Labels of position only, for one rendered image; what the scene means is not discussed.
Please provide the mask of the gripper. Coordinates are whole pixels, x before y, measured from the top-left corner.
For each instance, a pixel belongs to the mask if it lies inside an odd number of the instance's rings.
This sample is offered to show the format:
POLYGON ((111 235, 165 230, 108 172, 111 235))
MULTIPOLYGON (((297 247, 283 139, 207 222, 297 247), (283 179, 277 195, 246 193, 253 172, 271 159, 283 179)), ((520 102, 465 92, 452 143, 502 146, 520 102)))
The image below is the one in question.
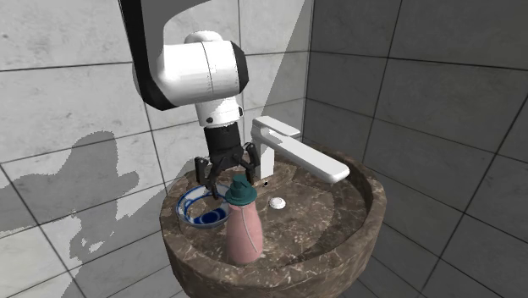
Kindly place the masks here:
POLYGON ((245 151, 250 161, 246 162, 242 157, 244 150, 241 146, 239 126, 236 122, 228 126, 204 129, 209 158, 212 163, 211 171, 206 175, 206 167, 209 161, 203 157, 195 158, 195 176, 200 185, 204 185, 216 200, 218 198, 216 180, 219 169, 225 170, 236 167, 239 164, 245 169, 248 182, 253 185, 255 181, 256 168, 260 166, 260 158, 256 145, 252 142, 245 143, 245 151))

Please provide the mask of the pink bottle with teal cap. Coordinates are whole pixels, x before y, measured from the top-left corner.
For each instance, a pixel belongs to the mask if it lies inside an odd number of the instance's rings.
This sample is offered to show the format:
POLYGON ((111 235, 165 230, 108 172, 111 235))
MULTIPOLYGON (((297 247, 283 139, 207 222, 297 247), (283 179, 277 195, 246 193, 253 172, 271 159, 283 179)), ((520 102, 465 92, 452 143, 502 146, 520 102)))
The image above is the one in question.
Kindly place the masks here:
POLYGON ((226 223, 227 255, 236 264, 254 262, 263 251, 261 220, 256 210, 256 189, 244 174, 236 174, 226 192, 229 216, 226 223))

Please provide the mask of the white faucet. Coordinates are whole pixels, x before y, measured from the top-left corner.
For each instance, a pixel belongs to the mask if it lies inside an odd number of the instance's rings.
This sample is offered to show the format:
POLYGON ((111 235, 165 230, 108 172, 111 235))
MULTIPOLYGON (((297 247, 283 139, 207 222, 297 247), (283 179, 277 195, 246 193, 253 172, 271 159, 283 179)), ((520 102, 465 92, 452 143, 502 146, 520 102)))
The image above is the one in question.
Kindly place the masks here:
POLYGON ((250 134, 260 156, 261 165, 256 168, 258 179, 273 175, 275 152, 326 183, 337 183, 350 173, 344 163, 297 141, 294 137, 300 134, 298 129, 272 117, 253 119, 250 134))

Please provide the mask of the blue and white bowl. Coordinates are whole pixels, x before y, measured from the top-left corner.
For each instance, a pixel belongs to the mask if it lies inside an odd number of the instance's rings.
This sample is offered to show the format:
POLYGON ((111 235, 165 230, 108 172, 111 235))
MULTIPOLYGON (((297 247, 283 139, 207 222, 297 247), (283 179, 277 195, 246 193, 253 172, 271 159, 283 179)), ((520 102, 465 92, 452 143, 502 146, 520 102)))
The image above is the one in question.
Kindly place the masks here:
POLYGON ((186 224, 198 229, 212 229, 228 219, 226 185, 217 184, 217 198, 204 186, 199 185, 182 195, 175 209, 176 214, 186 224))

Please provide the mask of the brown marble sink basin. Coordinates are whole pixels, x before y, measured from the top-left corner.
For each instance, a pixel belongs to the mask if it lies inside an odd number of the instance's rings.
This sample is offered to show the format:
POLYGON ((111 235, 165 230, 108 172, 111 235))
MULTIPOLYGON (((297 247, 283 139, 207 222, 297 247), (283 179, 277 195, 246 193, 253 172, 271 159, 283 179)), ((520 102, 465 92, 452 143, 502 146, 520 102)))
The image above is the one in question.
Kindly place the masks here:
POLYGON ((189 298, 338 298, 364 271, 382 226, 387 198, 374 173, 353 157, 312 148, 349 167, 329 184, 275 156, 274 175, 256 182, 263 252, 236 265, 226 253, 226 228, 197 229, 175 212, 196 187, 195 172, 173 182, 159 221, 173 274, 189 298), (269 206, 281 197, 283 209, 269 206))

